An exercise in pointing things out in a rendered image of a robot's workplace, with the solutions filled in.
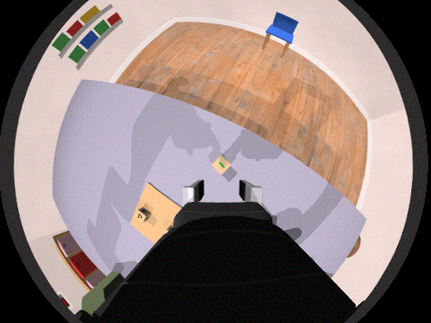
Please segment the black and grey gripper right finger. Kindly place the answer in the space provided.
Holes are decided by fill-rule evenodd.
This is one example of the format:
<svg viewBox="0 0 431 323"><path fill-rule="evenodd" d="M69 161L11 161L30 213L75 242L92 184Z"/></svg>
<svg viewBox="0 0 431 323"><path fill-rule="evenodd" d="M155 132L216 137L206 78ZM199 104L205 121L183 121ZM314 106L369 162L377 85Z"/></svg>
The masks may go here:
<svg viewBox="0 0 431 323"><path fill-rule="evenodd" d="M263 187L254 186L244 179L239 180L239 195L243 201L257 202L262 205L262 192Z"/></svg>

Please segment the tan square mat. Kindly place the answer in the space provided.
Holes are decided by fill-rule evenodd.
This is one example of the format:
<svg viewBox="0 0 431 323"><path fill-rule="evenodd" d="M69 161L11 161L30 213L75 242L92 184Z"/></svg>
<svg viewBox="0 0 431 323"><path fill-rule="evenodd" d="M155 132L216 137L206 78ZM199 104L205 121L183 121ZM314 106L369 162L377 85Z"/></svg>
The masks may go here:
<svg viewBox="0 0 431 323"><path fill-rule="evenodd" d="M135 216L139 208L145 208L150 212L146 222L139 222ZM140 197L131 224L144 234L153 243L156 243L165 233L169 226L173 227L173 218L181 207L170 200L167 196L147 183Z"/></svg>

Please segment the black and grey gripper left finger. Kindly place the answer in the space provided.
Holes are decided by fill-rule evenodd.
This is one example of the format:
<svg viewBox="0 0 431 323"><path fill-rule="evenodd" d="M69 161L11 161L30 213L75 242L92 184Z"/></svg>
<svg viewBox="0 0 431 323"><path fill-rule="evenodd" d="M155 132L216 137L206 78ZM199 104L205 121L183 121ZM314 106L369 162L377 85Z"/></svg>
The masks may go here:
<svg viewBox="0 0 431 323"><path fill-rule="evenodd" d="M182 188L182 200L183 206L188 202L198 202L201 201L204 195L204 180L199 179L190 186L185 186Z"/></svg>

